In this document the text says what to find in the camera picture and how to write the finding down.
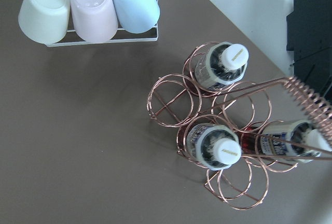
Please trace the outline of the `blue plastic cup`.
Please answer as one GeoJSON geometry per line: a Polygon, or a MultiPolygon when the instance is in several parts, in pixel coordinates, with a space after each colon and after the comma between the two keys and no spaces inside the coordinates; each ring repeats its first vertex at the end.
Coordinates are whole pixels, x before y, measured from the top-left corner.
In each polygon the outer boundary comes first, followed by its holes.
{"type": "Polygon", "coordinates": [[[113,0],[120,25],[134,34],[153,28],[159,20],[157,0],[113,0]]]}

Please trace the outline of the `white plastic cup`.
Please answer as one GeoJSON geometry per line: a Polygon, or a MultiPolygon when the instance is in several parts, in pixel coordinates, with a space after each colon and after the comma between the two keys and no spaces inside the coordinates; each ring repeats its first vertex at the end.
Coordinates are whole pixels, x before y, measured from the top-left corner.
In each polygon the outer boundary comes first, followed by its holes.
{"type": "Polygon", "coordinates": [[[49,45],[66,35],[69,16],[70,0],[23,0],[18,22],[29,39],[49,45]]]}

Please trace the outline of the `copper wire bottle basket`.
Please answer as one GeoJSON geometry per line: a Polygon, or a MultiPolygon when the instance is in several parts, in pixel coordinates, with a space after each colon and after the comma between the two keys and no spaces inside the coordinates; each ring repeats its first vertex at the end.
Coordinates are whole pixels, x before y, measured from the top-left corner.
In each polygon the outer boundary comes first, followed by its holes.
{"type": "MultiPolygon", "coordinates": [[[[266,196],[269,189],[269,172],[285,173],[301,163],[289,164],[264,159],[242,151],[237,163],[227,169],[212,171],[189,155],[186,136],[190,130],[201,123],[225,125],[239,139],[239,135],[248,127],[261,128],[273,121],[285,121],[271,119],[272,99],[268,90],[279,85],[304,113],[301,119],[311,121],[331,146],[331,104],[294,76],[261,83],[243,81],[242,78],[220,91],[203,89],[195,79],[195,67],[216,44],[218,43],[210,42],[196,47],[186,59],[180,74],[160,77],[148,94],[147,110],[159,125],[177,129],[177,153],[206,170],[205,188],[233,209],[242,210],[241,206],[236,205],[236,201],[250,196],[253,168],[260,169],[264,176],[262,195],[266,196]]],[[[331,152],[328,151],[313,159],[330,160],[331,152]]]]}

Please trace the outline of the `pink plastic cup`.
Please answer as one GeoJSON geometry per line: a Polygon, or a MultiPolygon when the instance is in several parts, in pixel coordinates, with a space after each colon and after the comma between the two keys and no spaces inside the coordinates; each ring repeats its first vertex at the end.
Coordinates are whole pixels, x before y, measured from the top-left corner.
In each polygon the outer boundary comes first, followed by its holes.
{"type": "Polygon", "coordinates": [[[74,29],[77,35],[93,44],[112,39],[118,30],[113,0],[71,0],[74,29]]]}

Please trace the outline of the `tea bottle white cap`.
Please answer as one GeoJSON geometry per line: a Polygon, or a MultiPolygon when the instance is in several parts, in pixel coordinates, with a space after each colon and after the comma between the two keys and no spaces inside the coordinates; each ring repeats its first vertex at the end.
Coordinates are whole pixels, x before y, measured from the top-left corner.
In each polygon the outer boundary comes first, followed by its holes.
{"type": "Polygon", "coordinates": [[[186,148],[191,158],[212,171],[231,167],[242,155],[237,135],[212,123],[194,126],[186,136],[186,148]]]}
{"type": "Polygon", "coordinates": [[[212,46],[195,67],[195,79],[208,91],[220,91],[241,80],[249,59],[242,44],[222,42],[212,46]]]}
{"type": "Polygon", "coordinates": [[[289,164],[308,163],[324,151],[331,152],[325,137],[304,119],[248,127],[239,139],[243,153],[289,164]]]}

